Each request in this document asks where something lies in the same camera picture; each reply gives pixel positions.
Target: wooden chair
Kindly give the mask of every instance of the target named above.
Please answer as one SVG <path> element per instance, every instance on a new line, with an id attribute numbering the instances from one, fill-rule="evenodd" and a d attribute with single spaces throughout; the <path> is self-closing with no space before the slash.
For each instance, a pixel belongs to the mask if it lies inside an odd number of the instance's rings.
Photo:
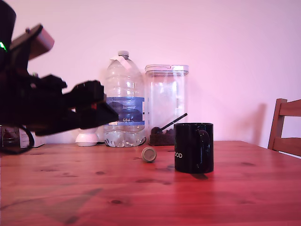
<path id="1" fill-rule="evenodd" d="M 301 99 L 292 102 L 276 100 L 268 149 L 301 156 L 301 138 L 281 138 L 285 116 L 301 117 Z"/>

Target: green led light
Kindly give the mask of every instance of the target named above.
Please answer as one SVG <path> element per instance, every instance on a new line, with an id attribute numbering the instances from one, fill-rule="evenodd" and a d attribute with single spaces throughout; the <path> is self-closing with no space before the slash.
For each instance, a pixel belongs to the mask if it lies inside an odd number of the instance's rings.
<path id="1" fill-rule="evenodd" d="M 5 45 L 2 42 L 0 42 L 0 48 L 3 48 L 7 52 Z"/>

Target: container lid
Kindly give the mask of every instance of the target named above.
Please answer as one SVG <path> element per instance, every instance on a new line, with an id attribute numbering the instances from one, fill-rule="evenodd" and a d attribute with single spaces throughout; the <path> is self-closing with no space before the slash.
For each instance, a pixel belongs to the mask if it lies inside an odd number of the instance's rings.
<path id="1" fill-rule="evenodd" d="M 142 158 L 146 162 L 153 162 L 157 157 L 157 152 L 152 147 L 146 147 L 142 151 Z"/>
<path id="2" fill-rule="evenodd" d="M 118 51 L 118 56 L 122 56 L 122 55 L 128 56 L 128 51 L 125 51 L 125 50 Z"/>
<path id="3" fill-rule="evenodd" d="M 159 71 L 159 72 L 172 72 L 172 71 L 184 71 L 189 72 L 188 65 L 146 65 L 146 72 Z"/>

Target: table wood grain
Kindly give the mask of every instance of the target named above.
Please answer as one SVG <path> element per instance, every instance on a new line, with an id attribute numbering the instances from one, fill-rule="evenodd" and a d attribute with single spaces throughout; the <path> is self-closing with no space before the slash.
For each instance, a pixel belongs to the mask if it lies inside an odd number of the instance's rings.
<path id="1" fill-rule="evenodd" d="M 174 170 L 174 148 L 44 145 L 1 158 L 1 226 L 300 226 L 301 160 L 214 143 L 214 172 Z"/>

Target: pink wall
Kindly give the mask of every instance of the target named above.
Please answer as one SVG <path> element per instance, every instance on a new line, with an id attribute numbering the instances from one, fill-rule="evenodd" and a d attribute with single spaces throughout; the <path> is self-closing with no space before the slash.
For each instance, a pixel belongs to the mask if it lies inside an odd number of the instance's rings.
<path id="1" fill-rule="evenodd" d="M 301 98 L 300 0 L 7 2 L 17 13 L 14 37 L 42 23 L 55 38 L 29 71 L 62 77 L 66 91 L 103 81 L 120 49 L 142 72 L 147 64 L 188 64 L 188 121 L 214 123 L 215 140 L 267 147 L 276 98 Z M 48 142 L 74 142 L 77 134 Z M 301 136 L 301 120 L 287 118 L 283 135 Z"/>

